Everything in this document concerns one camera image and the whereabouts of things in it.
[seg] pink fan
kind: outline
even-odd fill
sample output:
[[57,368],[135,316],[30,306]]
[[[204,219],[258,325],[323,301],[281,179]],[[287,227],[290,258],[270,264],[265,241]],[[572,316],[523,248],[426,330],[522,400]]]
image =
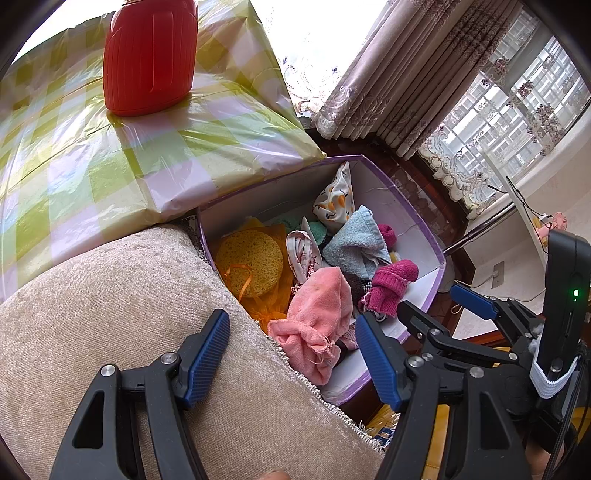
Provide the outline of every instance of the pink fan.
[[566,219],[566,215],[562,212],[557,212],[554,214],[554,217],[552,218],[552,223],[550,223],[549,225],[545,225],[540,222],[540,225],[538,226],[538,228],[535,229],[535,231],[538,233],[538,236],[540,237],[540,240],[542,240],[542,243],[545,244],[548,241],[547,237],[550,230],[566,230],[568,224],[569,223]]

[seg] storage box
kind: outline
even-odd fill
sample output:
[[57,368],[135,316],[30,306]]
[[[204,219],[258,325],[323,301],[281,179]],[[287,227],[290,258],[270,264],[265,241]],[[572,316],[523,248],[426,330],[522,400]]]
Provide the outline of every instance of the storage box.
[[[286,212],[312,217],[318,194],[330,183],[339,165],[348,161],[355,206],[365,205],[377,223],[391,226],[398,235],[396,251],[418,266],[418,280],[408,286],[405,300],[427,310],[445,269],[441,248],[425,222],[396,188],[396,185],[363,155],[330,157],[295,173],[244,188],[214,200],[198,210],[203,250],[215,269],[208,241],[238,229],[246,217],[265,223]],[[386,335],[400,342],[409,337],[395,318],[381,323]],[[320,388],[326,401],[341,405],[351,399],[370,379],[361,353],[350,354],[333,370],[330,381]]]

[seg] white strap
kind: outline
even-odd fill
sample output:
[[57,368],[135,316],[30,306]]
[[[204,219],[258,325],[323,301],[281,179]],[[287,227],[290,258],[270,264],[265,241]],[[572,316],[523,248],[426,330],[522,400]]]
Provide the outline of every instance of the white strap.
[[540,351],[540,343],[542,341],[542,334],[538,337],[538,344],[534,354],[534,362],[531,364],[530,380],[534,384],[538,395],[543,399],[554,397],[560,390],[564,388],[566,382],[569,381],[570,376],[573,374],[574,369],[577,367],[577,361],[579,357],[575,357],[571,364],[569,371],[567,371],[558,380],[548,380],[544,371],[538,365],[538,353]]

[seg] beige sofa cushion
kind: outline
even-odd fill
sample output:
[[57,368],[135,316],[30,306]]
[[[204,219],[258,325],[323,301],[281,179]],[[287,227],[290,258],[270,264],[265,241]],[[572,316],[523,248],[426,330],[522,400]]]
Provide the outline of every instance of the beige sofa cushion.
[[[230,342],[206,401],[188,415],[209,478],[250,480],[283,468],[294,480],[373,479],[382,460],[376,443],[319,400],[172,227],[68,260],[0,306],[0,433],[29,476],[49,477],[101,365],[147,365],[215,308],[230,315]],[[145,414],[141,430],[147,477],[157,479]]]

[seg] blue gripper pad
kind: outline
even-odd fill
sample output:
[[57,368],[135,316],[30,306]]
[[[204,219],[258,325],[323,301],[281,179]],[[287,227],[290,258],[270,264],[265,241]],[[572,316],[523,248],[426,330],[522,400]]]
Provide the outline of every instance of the blue gripper pad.
[[470,288],[454,285],[449,293],[453,301],[478,315],[481,319],[494,320],[499,314],[490,300]]
[[404,359],[407,354],[400,343],[386,337],[373,316],[357,317],[355,337],[361,355],[378,391],[380,400],[394,411],[404,409],[410,399],[410,381],[406,376]]
[[223,310],[216,309],[203,326],[201,332],[190,335],[183,342],[183,345],[178,350],[181,356],[180,370],[183,370],[183,363],[194,358],[190,366],[185,367],[186,380],[183,382],[184,385],[179,387],[181,393],[184,392],[184,395],[179,400],[185,409],[193,408],[197,402],[202,401],[207,395],[209,385],[228,346],[229,339],[230,317]]

